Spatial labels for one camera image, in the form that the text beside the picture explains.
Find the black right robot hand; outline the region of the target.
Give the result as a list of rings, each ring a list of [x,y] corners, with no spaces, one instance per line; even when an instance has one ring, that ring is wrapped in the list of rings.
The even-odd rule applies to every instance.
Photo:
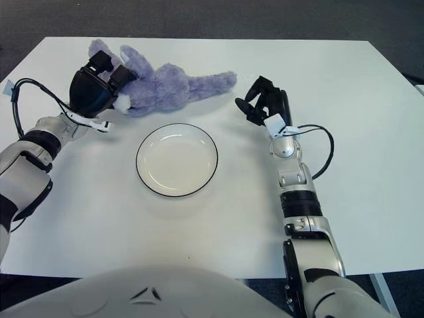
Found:
[[[255,125],[264,126],[265,119],[279,114],[286,125],[292,126],[287,93],[262,76],[252,84],[245,98],[236,98],[235,103]]]

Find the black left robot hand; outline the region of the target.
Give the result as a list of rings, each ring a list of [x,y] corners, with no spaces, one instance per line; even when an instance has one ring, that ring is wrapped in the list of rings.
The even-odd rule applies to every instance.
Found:
[[[78,70],[70,85],[69,108],[74,113],[92,119],[112,108],[120,90],[136,79],[136,74],[119,65],[100,50]]]

